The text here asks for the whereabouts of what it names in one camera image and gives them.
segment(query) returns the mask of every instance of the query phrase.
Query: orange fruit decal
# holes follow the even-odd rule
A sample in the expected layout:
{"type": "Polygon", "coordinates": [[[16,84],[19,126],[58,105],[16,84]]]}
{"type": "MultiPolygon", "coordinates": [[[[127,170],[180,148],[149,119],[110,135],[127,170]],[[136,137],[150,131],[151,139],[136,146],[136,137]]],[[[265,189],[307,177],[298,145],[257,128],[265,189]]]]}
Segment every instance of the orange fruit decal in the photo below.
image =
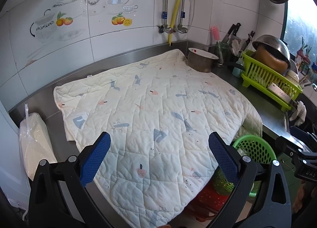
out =
{"type": "Polygon", "coordinates": [[[111,23],[113,25],[123,24],[124,26],[130,26],[132,24],[132,20],[125,18],[122,13],[119,13],[117,16],[112,17],[111,23]]]}
{"type": "Polygon", "coordinates": [[[63,21],[62,19],[56,20],[56,25],[57,25],[58,27],[62,26],[63,24],[64,24],[64,21],[63,21]]]}
{"type": "Polygon", "coordinates": [[[65,23],[65,19],[62,16],[66,15],[66,13],[59,12],[57,15],[56,25],[58,27],[62,26],[65,23]]]}
{"type": "Polygon", "coordinates": [[[70,24],[72,24],[73,23],[73,18],[71,18],[71,17],[66,17],[65,18],[65,21],[64,21],[64,24],[65,25],[70,25],[70,24]]]}
{"type": "Polygon", "coordinates": [[[132,24],[132,20],[131,20],[131,19],[125,19],[125,20],[123,21],[123,26],[128,27],[128,26],[130,26],[131,24],[132,24]]]}

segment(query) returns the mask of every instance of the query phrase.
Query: brown bowl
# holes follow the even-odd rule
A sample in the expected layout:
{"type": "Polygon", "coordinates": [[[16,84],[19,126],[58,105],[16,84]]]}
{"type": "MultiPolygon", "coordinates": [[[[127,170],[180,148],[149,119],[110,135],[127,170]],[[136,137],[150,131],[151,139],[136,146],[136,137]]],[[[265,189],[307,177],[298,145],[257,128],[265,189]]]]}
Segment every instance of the brown bowl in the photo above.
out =
{"type": "Polygon", "coordinates": [[[284,75],[288,68],[288,63],[286,61],[275,58],[265,49],[264,45],[261,44],[258,46],[255,52],[254,59],[265,64],[281,75],[284,75]]]}

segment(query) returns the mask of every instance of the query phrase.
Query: rag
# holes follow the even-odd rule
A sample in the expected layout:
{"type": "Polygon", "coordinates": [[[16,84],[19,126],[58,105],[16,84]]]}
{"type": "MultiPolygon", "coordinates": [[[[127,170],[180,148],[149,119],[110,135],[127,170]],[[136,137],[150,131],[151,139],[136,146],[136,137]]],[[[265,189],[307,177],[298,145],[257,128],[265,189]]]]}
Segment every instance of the rag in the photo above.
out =
{"type": "Polygon", "coordinates": [[[295,122],[295,126],[299,126],[305,122],[306,113],[307,111],[304,103],[302,101],[299,101],[296,111],[292,114],[289,120],[293,121],[298,117],[299,119],[295,122]]]}

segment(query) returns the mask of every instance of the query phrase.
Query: plastic bag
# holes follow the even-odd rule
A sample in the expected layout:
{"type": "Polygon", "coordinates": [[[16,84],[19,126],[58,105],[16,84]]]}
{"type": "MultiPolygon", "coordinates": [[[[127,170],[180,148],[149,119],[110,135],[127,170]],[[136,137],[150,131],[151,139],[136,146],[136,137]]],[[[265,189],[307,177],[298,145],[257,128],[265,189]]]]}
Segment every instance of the plastic bag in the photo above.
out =
{"type": "Polygon", "coordinates": [[[31,180],[42,159],[57,163],[46,125],[38,113],[29,115],[28,104],[25,104],[25,119],[20,123],[20,143],[24,167],[31,180]]]}

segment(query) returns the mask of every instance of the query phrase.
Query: white quilted blanket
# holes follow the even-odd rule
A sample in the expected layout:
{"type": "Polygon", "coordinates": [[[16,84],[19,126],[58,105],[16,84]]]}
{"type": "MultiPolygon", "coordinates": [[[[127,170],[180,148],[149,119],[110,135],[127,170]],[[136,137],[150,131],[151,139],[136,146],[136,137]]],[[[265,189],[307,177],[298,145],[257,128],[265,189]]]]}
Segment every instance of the white quilted blanket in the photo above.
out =
{"type": "Polygon", "coordinates": [[[227,144],[262,135],[251,103],[179,50],[56,87],[54,98],[80,151],[110,134],[95,183],[134,228],[166,224],[202,190],[218,166],[210,133],[227,144]]]}

